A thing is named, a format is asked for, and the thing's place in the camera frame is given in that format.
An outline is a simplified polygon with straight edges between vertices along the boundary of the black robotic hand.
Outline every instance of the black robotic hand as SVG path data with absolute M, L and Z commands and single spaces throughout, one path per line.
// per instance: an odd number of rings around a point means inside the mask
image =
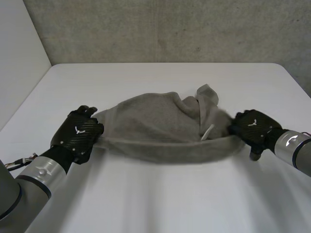
M 103 124 L 98 123 L 96 118 L 91 118 L 96 111 L 95 107 L 80 106 L 70 112 L 52 138 L 51 147 L 64 147 L 71 151 L 75 163 L 86 163 L 94 143 L 104 132 Z
M 237 113 L 232 125 L 228 127 L 230 134 L 237 135 L 251 146 L 250 159 L 253 161 L 257 161 L 267 149 L 267 135 L 274 129 L 282 130 L 282 127 L 269 116 L 256 110 Z

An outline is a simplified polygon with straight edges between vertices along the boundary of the cloth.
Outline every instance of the cloth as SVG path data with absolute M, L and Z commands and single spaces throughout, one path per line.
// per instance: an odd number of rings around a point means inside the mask
M 104 124 L 94 147 L 161 164 L 222 160 L 244 144 L 228 134 L 232 119 L 217 107 L 218 100 L 207 84 L 184 100 L 176 92 L 136 96 L 94 116 Z M 214 128 L 201 141 L 211 124 Z

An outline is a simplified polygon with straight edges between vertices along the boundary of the table surface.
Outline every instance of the table surface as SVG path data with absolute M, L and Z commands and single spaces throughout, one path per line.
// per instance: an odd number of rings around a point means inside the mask
M 311 132 L 311 99 L 276 64 L 62 64 L 53 66 L 0 132 L 4 163 L 43 153 L 69 111 L 100 111 L 130 97 L 209 84 L 232 116 L 257 109 Z M 37 233 L 292 233 L 311 231 L 311 178 L 249 148 L 221 162 L 159 166 L 94 150 L 30 226 Z

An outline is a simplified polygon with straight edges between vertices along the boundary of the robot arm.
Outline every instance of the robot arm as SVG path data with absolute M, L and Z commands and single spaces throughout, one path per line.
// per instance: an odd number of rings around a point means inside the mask
M 96 108 L 72 111 L 51 141 L 14 179 L 0 161 L 0 232 L 23 233 L 46 205 L 72 164 L 86 163 L 104 126 L 91 115 Z
M 275 120 L 256 110 L 237 113 L 229 131 L 251 146 L 252 160 L 258 160 L 265 149 L 270 149 L 279 159 L 311 177 L 308 133 L 282 129 Z

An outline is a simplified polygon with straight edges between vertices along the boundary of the cable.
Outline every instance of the cable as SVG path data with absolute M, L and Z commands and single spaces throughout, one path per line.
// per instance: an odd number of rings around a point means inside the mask
M 16 169 L 19 169 L 23 166 L 27 166 L 28 164 L 30 164 L 36 157 L 38 157 L 38 155 L 36 153 L 33 153 L 32 157 L 29 158 L 22 158 L 22 159 L 17 159 L 16 161 L 14 161 L 13 163 L 9 163 L 6 164 L 5 167 L 8 169 L 8 171 L 14 171 Z
M 28 161 L 28 162 L 26 162 L 26 163 L 24 163 L 24 164 L 20 164 L 20 165 L 17 165 L 17 166 L 14 166 L 14 167 L 10 167 L 10 168 L 8 168 L 8 171 L 14 171 L 14 170 L 16 170 L 16 169 L 19 169 L 19 168 L 21 168 L 21 167 L 23 167 L 23 166 L 27 166 L 29 163 L 31 163 L 32 161 Z
M 304 133 L 304 134 L 306 134 L 306 135 L 308 135 L 308 136 L 311 137 L 311 134 L 310 134 L 310 133 L 307 133 L 307 132 L 302 132 L 302 133 Z

